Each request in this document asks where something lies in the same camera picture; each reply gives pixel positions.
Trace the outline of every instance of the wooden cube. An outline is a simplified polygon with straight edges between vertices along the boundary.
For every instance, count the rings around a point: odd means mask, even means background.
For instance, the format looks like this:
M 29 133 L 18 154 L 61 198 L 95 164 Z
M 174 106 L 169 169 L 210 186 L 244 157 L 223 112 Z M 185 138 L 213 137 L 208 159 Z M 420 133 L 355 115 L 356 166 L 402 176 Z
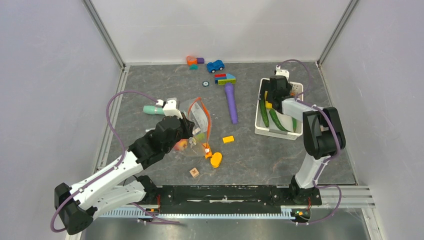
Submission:
M 191 176 L 193 176 L 193 178 L 195 178 L 195 177 L 199 176 L 199 171 L 198 171 L 197 168 L 193 168 L 193 169 L 190 170 L 190 174 L 191 174 Z

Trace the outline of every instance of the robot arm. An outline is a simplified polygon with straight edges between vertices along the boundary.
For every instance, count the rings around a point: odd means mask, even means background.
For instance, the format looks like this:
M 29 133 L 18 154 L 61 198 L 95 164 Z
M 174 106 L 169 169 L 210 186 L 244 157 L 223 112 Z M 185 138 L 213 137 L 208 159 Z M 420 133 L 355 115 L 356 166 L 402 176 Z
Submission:
M 181 139 L 193 136 L 195 124 L 176 108 L 175 98 L 168 99 L 167 102 L 159 101 L 159 104 L 163 105 L 166 116 L 157 123 L 154 130 L 147 132 L 129 146 L 119 166 L 116 165 L 121 156 L 87 179 L 71 186 L 61 183 L 54 189 L 56 209 L 65 199 L 79 191 L 59 212 L 60 219 L 70 235 L 81 232 L 105 212 L 149 197 L 145 188 L 150 187 L 151 181 L 145 176 L 138 177 L 124 187 L 112 188 L 162 160 Z M 83 189 L 85 184 L 109 169 L 113 170 Z
M 307 153 L 289 188 L 292 199 L 304 199 L 304 196 L 309 196 L 315 191 L 314 176 L 320 165 L 326 164 L 325 160 L 336 154 L 337 147 L 328 123 L 320 111 L 291 95 L 292 85 L 288 81 L 289 72 L 278 66 L 274 74 L 275 76 L 270 77 L 261 92 L 268 91 L 266 101 L 270 102 L 272 108 L 277 112 L 303 123 L 303 144 Z M 318 108 L 329 118 L 340 149 L 344 149 L 346 139 L 337 109 L 335 107 Z

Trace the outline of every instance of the yellow object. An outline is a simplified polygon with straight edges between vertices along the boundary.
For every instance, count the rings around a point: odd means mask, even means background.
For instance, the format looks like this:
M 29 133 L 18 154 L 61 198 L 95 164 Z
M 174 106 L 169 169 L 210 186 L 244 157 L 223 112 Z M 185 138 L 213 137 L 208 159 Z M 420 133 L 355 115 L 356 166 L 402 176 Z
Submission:
M 268 95 L 268 91 L 265 91 L 265 99 L 267 99 L 267 95 Z M 270 103 L 269 101 L 265 100 L 265 108 L 266 109 L 272 109 L 273 108 L 273 104 Z
M 215 152 L 210 158 L 210 164 L 212 164 L 212 167 L 217 168 L 220 166 L 222 160 L 223 155 L 220 152 Z
M 226 137 L 223 137 L 222 138 L 222 141 L 225 144 L 232 143 L 232 142 L 234 142 L 234 137 L 233 136 L 226 136 Z
M 204 146 L 204 158 L 208 159 L 208 158 L 212 157 L 212 150 L 209 147 L 209 144 L 204 143 L 203 146 Z

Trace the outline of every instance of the label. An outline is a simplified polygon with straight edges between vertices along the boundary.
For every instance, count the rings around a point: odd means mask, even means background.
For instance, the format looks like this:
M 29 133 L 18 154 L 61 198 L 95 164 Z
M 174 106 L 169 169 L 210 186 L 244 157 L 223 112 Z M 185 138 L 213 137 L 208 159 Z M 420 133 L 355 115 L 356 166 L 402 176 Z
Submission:
M 208 117 L 206 116 L 203 108 L 195 102 L 190 110 L 190 121 L 194 122 L 196 127 L 200 128 L 202 133 L 206 133 L 208 131 Z

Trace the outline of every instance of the blue toy car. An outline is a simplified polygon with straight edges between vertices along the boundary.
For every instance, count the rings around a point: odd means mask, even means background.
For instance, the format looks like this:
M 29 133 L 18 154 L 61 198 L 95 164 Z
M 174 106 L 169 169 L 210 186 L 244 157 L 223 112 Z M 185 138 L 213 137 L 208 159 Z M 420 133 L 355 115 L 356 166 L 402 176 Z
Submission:
M 215 73 L 218 70 L 223 70 L 225 68 L 225 65 L 224 65 L 223 61 L 216 60 L 214 62 L 209 62 L 206 65 L 206 68 L 207 68 L 209 73 Z

